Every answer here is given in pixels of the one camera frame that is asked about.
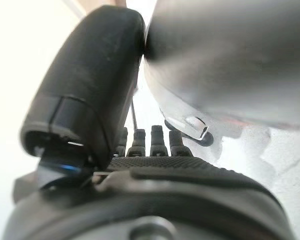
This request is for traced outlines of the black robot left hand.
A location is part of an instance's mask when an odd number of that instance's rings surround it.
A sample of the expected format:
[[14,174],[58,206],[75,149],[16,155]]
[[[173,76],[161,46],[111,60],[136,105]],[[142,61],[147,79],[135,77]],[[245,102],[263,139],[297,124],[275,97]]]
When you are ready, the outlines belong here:
[[102,6],[69,35],[30,105],[20,143],[40,159],[14,184],[5,240],[292,240],[257,181],[194,157],[178,131],[124,128],[144,50],[131,9]]

